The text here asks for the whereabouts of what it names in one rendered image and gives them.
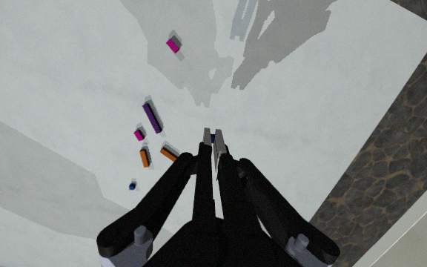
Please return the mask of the short magenta rod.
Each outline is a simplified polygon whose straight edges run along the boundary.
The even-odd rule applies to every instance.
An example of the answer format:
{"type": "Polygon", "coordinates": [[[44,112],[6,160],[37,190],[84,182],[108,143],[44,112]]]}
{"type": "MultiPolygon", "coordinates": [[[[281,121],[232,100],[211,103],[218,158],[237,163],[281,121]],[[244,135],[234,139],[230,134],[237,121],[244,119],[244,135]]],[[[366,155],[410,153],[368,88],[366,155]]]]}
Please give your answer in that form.
{"type": "Polygon", "coordinates": [[[171,48],[171,50],[172,50],[174,53],[177,53],[177,52],[178,52],[179,48],[176,46],[176,44],[175,44],[171,39],[169,39],[169,40],[166,42],[166,44],[171,48]]]}
{"type": "Polygon", "coordinates": [[[145,138],[140,130],[135,131],[134,134],[139,141],[141,141],[145,138]]]}

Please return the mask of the orange rod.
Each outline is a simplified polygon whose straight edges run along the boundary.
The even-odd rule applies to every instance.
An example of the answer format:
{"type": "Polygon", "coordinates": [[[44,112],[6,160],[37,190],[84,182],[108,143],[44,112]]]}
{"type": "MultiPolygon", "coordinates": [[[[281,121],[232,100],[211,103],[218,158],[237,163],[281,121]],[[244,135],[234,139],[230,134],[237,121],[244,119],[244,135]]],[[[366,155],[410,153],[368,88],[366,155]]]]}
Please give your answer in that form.
{"type": "Polygon", "coordinates": [[[175,154],[170,152],[167,148],[163,147],[160,151],[163,155],[165,155],[167,158],[171,159],[173,162],[178,158],[175,154]]]}
{"type": "Polygon", "coordinates": [[[144,165],[144,168],[149,167],[150,163],[149,163],[148,154],[147,154],[146,149],[141,149],[140,155],[142,158],[142,163],[144,165]]]}

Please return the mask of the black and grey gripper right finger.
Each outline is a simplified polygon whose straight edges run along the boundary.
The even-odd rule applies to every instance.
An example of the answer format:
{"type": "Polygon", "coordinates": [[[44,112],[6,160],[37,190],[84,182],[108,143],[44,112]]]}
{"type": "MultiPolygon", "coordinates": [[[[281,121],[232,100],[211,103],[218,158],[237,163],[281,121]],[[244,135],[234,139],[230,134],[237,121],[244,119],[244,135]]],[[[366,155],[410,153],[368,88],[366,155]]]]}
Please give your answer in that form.
{"type": "Polygon", "coordinates": [[[337,244],[304,220],[249,159],[233,159],[220,129],[215,132],[213,155],[223,218],[235,217],[245,267],[277,264],[259,219],[302,267],[332,267],[340,255],[337,244]]]}

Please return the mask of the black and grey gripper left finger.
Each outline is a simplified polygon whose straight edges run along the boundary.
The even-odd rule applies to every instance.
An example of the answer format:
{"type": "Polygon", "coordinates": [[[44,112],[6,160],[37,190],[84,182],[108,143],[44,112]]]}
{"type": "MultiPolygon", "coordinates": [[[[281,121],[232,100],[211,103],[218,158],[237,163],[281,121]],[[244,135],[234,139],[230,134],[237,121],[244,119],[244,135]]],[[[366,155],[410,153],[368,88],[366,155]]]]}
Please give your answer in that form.
{"type": "Polygon", "coordinates": [[[211,154],[211,131],[205,128],[198,155],[181,153],[134,209],[100,231],[96,242],[102,267],[146,264],[153,241],[194,174],[197,182],[189,267],[217,267],[219,246],[211,154]]]}

